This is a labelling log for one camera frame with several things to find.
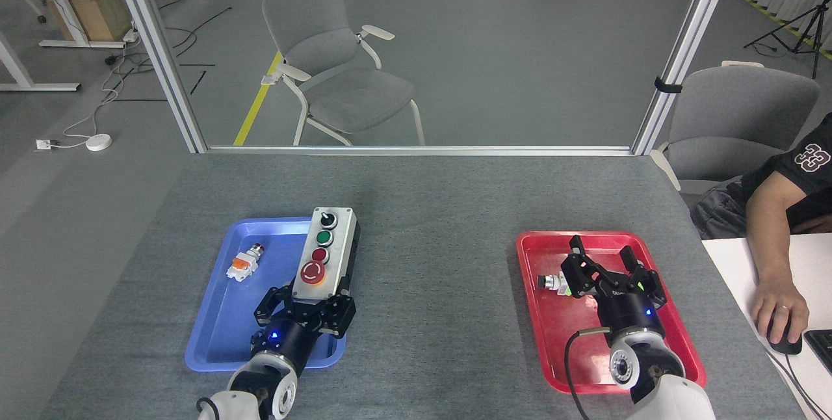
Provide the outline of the person's right hand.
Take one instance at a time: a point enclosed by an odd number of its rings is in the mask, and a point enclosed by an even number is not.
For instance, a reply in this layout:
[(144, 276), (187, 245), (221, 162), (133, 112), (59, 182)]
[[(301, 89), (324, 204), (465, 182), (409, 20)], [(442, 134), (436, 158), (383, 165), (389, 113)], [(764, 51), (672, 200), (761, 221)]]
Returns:
[(757, 332), (772, 343), (797, 343), (808, 327), (809, 308), (788, 278), (761, 278), (753, 298), (751, 316)]

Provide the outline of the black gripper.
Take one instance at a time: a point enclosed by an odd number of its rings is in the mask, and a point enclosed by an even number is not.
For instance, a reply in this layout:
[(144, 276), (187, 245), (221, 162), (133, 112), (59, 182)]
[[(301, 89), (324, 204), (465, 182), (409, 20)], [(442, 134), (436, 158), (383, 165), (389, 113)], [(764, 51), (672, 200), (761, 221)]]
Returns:
[[(586, 254), (580, 235), (572, 236), (569, 245), (571, 251), (562, 262), (561, 269), (574, 298), (582, 298), (592, 289), (598, 289), (600, 282), (606, 282), (616, 289), (616, 279)], [(641, 292), (595, 295), (601, 326), (611, 329), (605, 337), (606, 342), (614, 343), (622, 334), (643, 330), (665, 337), (666, 331), (657, 309), (668, 302), (668, 297), (658, 272), (648, 269), (639, 261), (630, 246), (621, 249), (620, 257), (629, 272), (627, 290), (639, 289)]]
[(356, 315), (356, 301), (350, 295), (335, 295), (309, 306), (305, 315), (310, 329), (296, 321), (293, 286), (283, 285), (270, 287), (253, 312), (257, 325), (265, 328), (252, 336), (250, 355), (264, 351), (282, 355), (301, 375), (322, 334), (345, 336)]

